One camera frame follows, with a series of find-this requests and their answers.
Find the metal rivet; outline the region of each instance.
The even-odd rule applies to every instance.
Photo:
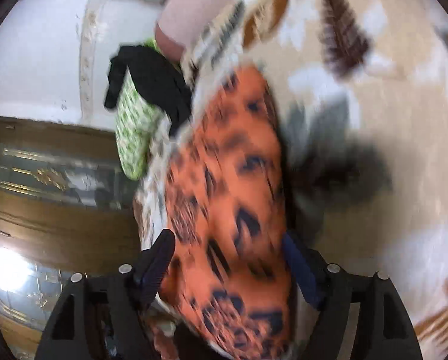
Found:
[[[79,281],[81,281],[81,280],[82,280],[82,274],[80,274],[79,272],[76,273],[76,274],[73,274],[73,275],[71,276],[71,281],[72,281],[73,283],[77,283],[77,282],[79,282]]]
[[[119,267],[119,273],[128,274],[130,271],[132,271],[132,266],[129,264],[122,264]]]
[[[387,280],[389,279],[389,275],[383,271],[377,272],[377,277],[381,280]]]
[[[329,264],[327,270],[332,274],[338,274],[341,271],[341,267],[337,264]]]

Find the pink fabric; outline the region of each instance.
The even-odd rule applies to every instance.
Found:
[[[162,32],[189,47],[231,0],[168,0],[158,21]]]

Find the orange patterned cloth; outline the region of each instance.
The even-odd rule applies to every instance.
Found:
[[[160,296],[240,360],[275,359],[291,335],[276,128],[266,80],[241,68],[173,154],[166,180],[177,245]]]

